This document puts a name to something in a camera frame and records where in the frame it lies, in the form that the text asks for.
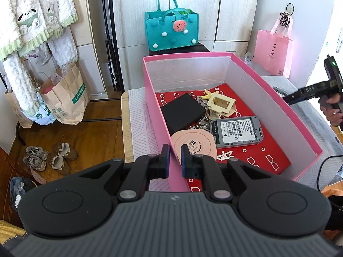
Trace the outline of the person's right hand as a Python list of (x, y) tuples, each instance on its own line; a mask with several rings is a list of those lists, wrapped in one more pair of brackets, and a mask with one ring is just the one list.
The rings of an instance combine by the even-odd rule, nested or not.
[[(326, 102), (330, 105), (336, 104), (340, 102), (341, 95), (339, 93), (336, 93), (335, 95), (332, 95), (329, 97)], [(326, 116), (326, 119), (330, 122), (331, 126), (333, 127), (339, 127), (342, 123), (342, 113), (339, 109), (327, 109), (323, 106), (320, 106), (320, 109), (322, 110), (323, 114)]]

